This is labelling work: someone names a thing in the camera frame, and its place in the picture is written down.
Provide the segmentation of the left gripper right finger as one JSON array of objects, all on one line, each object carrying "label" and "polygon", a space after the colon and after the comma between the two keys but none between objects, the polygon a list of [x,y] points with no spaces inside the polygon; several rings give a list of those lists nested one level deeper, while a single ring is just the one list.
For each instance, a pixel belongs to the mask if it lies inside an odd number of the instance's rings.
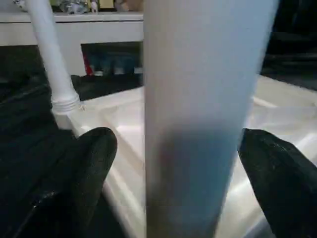
[{"label": "left gripper right finger", "polygon": [[260,129],[243,130],[238,155],[277,238],[317,236],[317,168],[292,143]]}]

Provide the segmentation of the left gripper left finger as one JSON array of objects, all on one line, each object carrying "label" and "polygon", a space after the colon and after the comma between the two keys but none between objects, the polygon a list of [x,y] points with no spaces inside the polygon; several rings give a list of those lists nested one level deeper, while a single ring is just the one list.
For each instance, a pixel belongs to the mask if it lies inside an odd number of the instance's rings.
[{"label": "left gripper left finger", "polygon": [[117,152],[111,129],[23,136],[0,152],[1,237],[86,237]]}]

